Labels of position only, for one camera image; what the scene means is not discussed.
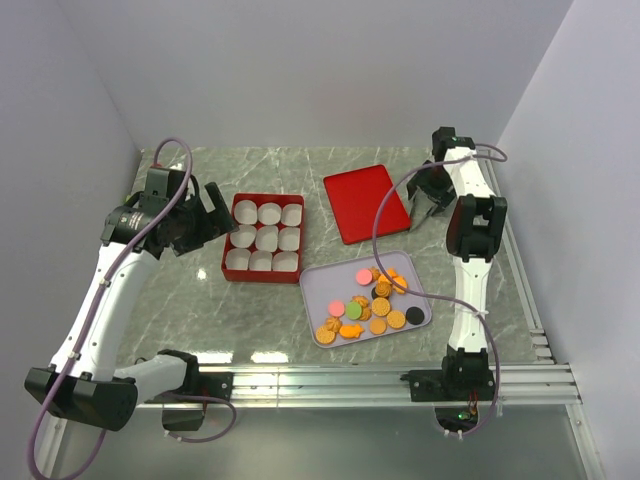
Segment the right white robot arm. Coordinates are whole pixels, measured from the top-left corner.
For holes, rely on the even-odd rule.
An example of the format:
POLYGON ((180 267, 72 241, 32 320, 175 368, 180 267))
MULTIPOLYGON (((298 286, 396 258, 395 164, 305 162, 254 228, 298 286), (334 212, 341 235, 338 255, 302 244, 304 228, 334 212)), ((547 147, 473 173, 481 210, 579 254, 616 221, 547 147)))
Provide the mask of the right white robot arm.
POLYGON ((508 209, 480 169, 477 144, 441 126, 432 134, 432 157, 406 189, 410 218, 421 224, 453 208, 446 249, 455 271, 454 321, 442 366, 407 374, 414 402, 489 401, 496 381, 490 369, 486 318, 488 279, 498 253, 508 209))

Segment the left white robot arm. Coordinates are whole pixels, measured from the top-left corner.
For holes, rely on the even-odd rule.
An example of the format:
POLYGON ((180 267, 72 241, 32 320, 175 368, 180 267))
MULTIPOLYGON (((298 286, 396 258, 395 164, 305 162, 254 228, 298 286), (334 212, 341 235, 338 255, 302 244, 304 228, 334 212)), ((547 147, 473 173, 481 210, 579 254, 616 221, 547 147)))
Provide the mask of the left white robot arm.
POLYGON ((169 393, 188 402, 201 393, 195 355, 164 349, 119 369, 116 357, 132 310, 162 253, 202 248, 236 230, 220 192, 180 170, 151 168, 143 190, 105 219, 98 263, 76 320, 46 367, 33 367, 26 390, 55 417, 121 430, 137 405, 169 393))

